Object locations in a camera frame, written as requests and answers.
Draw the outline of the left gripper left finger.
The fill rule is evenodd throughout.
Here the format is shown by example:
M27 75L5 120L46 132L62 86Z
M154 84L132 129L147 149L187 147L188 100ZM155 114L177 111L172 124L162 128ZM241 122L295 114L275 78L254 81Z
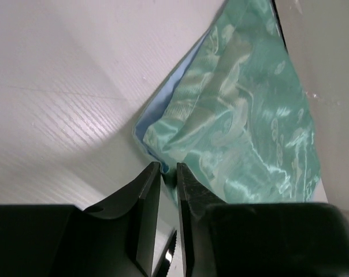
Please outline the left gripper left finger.
M161 186L150 163L82 210L0 205L0 276L150 276Z

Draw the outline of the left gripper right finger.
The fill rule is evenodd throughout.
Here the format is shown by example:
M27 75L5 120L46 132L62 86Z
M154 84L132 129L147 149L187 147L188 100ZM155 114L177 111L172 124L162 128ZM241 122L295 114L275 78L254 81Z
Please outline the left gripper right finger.
M177 164L185 276L349 276L349 222L326 203L228 204Z

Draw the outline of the green patterned cloth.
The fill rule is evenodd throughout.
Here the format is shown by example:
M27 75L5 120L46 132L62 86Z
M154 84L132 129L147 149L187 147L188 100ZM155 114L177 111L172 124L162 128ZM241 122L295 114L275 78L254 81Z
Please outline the green patterned cloth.
M228 203L307 202L314 122L271 1L228 1L133 129L177 199L176 167Z

